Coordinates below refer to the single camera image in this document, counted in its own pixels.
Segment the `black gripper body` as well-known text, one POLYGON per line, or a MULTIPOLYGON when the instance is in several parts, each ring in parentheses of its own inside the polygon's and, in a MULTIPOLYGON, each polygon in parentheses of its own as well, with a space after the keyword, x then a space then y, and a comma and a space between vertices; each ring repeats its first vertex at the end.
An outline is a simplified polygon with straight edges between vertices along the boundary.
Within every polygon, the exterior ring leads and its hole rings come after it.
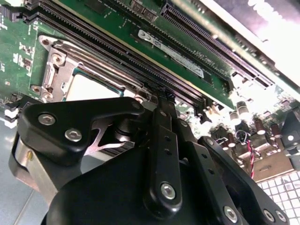
POLYGON ((128 150, 66 184, 54 197, 45 225, 218 225, 219 218, 189 166, 180 164, 182 207, 161 220, 145 207, 150 151, 128 150))

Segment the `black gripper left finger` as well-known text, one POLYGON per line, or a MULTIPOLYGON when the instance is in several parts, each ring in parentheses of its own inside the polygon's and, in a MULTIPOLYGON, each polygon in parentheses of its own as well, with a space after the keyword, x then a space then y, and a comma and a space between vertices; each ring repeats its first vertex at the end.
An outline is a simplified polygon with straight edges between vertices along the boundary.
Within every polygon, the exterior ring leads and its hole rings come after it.
POLYGON ((150 111, 130 97, 27 106, 19 118, 17 152, 41 194, 52 203, 70 181, 139 148, 150 151, 145 207, 175 215, 182 205, 177 113, 158 97, 150 111))

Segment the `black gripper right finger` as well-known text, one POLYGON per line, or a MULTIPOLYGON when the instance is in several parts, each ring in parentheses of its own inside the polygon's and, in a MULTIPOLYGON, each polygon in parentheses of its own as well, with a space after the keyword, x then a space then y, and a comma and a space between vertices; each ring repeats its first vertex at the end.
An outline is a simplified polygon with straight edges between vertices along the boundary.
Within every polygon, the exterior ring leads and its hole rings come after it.
POLYGON ((196 139, 189 120, 195 110, 175 105, 180 155, 187 158, 205 215, 212 225, 287 225, 288 216, 250 176, 209 136, 196 139))

